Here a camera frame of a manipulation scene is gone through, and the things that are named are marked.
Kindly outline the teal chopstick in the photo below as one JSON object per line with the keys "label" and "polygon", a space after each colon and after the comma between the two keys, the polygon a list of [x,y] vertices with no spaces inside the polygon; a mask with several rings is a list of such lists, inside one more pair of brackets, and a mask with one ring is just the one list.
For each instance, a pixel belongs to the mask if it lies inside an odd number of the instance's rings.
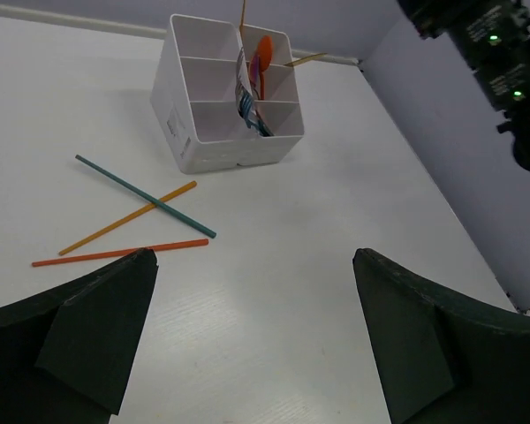
{"label": "teal chopstick", "polygon": [[137,194],[145,201],[150,202],[151,204],[155,205],[157,208],[161,209],[165,213],[167,213],[170,216],[175,217],[180,222],[188,225],[189,227],[197,230],[198,232],[206,235],[207,237],[214,239],[216,237],[216,232],[209,229],[209,227],[205,226],[202,223],[199,223],[198,221],[192,219],[190,216],[187,216],[183,214],[182,212],[178,211],[175,208],[172,208],[168,206],[163,201],[159,201],[154,196],[144,192],[143,190],[139,189],[138,187],[130,184],[129,182],[125,181],[124,179],[116,176],[115,174],[109,172],[108,170],[105,170],[104,168],[100,167],[96,163],[93,163],[89,161],[87,158],[81,156],[81,155],[75,155],[75,159],[81,163],[84,163],[89,168],[92,168],[93,170],[96,170],[97,172],[101,173],[103,176],[109,178],[110,180],[116,182],[117,184],[120,184],[124,188],[128,189],[129,191]]}

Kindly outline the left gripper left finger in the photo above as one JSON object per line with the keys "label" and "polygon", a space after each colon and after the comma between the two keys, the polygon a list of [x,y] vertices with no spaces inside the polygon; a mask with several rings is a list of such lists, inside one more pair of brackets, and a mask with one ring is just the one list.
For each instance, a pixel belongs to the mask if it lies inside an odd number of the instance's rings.
{"label": "left gripper left finger", "polygon": [[119,414],[154,293],[155,253],[0,307],[0,423],[107,423]]}

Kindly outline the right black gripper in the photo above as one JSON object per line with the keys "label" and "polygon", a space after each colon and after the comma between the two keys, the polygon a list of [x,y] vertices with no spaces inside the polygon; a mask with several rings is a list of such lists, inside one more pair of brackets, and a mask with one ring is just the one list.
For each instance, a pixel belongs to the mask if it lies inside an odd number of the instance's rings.
{"label": "right black gripper", "polygon": [[491,107],[504,115],[515,162],[530,172],[530,10],[521,1],[404,0],[422,39],[447,34]]}

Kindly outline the pink handled silver fork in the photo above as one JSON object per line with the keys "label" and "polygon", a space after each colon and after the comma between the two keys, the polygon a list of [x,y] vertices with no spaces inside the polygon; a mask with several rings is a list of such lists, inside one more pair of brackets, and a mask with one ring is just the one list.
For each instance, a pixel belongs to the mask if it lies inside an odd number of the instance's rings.
{"label": "pink handled silver fork", "polygon": [[246,68],[246,56],[243,48],[239,50],[238,58],[236,61],[236,86],[235,86],[235,97],[237,107],[239,106],[239,101],[243,93],[249,93],[253,96],[252,88],[249,84],[249,79],[247,76]]}

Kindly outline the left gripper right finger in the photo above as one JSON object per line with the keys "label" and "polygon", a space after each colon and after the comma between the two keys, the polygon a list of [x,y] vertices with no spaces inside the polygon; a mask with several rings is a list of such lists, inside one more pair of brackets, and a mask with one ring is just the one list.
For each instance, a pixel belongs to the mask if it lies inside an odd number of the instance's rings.
{"label": "left gripper right finger", "polygon": [[390,421],[530,423],[530,317],[375,250],[353,269]]}

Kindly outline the orange plastic spoon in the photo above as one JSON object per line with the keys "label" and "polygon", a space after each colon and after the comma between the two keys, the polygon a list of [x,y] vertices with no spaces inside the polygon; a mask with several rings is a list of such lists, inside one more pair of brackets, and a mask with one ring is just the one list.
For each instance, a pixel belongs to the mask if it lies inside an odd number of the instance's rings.
{"label": "orange plastic spoon", "polygon": [[265,97],[264,72],[268,70],[273,57],[273,41],[269,35],[264,35],[257,46],[257,56],[259,57],[258,74],[260,78],[260,98]]}

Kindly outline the blue metal fork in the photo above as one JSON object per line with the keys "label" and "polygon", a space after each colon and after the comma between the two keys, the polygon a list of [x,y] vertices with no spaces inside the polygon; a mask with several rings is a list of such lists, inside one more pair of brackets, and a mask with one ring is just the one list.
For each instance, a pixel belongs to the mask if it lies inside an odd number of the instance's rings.
{"label": "blue metal fork", "polygon": [[254,99],[249,93],[241,95],[238,113],[248,128],[253,128],[261,137],[272,137],[274,133],[265,124],[254,106]]}

